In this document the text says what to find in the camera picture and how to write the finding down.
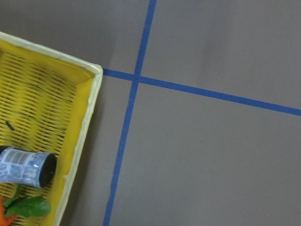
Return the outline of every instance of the product label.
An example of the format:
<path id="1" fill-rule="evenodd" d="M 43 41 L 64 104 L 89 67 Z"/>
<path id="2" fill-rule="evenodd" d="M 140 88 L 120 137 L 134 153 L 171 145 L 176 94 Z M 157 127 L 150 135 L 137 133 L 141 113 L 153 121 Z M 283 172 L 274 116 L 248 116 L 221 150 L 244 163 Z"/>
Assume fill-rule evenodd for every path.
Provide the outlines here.
<path id="1" fill-rule="evenodd" d="M 48 155 L 8 147 L 0 154 L 0 181 L 40 187 L 40 172 Z"/>

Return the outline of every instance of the plastic basket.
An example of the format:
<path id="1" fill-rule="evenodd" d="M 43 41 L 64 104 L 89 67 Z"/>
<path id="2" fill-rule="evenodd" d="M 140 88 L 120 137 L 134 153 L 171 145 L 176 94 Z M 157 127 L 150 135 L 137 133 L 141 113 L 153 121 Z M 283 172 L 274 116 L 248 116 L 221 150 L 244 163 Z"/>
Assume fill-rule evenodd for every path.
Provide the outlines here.
<path id="1" fill-rule="evenodd" d="M 102 77 L 98 65 L 0 32 L 0 145 L 57 156 L 49 186 L 22 186 L 20 192 L 43 195 L 51 212 L 42 218 L 17 217 L 12 225 L 60 224 Z M 15 187 L 0 183 L 0 196 L 12 197 Z"/>

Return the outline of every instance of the cylindrical container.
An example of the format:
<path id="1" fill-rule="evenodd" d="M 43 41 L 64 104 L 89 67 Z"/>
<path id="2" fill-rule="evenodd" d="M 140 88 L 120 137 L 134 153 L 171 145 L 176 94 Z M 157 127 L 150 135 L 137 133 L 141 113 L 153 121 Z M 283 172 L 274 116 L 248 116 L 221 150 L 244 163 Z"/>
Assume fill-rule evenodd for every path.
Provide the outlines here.
<path id="1" fill-rule="evenodd" d="M 0 146 L 0 182 L 43 188 L 50 183 L 55 169 L 53 153 Z"/>

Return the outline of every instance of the plastic vegetable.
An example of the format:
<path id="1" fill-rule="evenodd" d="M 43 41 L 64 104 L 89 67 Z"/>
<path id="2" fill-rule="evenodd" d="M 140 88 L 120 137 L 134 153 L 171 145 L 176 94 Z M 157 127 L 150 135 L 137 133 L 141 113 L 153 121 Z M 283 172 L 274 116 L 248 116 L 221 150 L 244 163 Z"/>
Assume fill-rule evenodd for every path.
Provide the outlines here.
<path id="1" fill-rule="evenodd" d="M 17 186 L 16 192 L 11 199 L 0 198 L 0 226 L 10 225 L 17 214 L 29 218 L 42 217 L 50 212 L 50 204 L 42 196 L 33 198 L 16 198 L 19 194 L 21 185 Z"/>

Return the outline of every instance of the orange vegetable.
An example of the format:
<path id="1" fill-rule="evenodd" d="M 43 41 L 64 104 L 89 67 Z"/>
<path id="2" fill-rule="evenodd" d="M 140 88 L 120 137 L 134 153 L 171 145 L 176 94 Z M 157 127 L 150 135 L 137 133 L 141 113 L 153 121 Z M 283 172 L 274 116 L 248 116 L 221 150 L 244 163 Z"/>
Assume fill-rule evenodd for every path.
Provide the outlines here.
<path id="1" fill-rule="evenodd" d="M 2 205 L 7 198 L 0 198 L 0 226 L 9 226 L 16 218 L 16 214 L 14 213 L 12 216 L 6 218 L 4 217 L 4 213 L 6 208 Z"/>

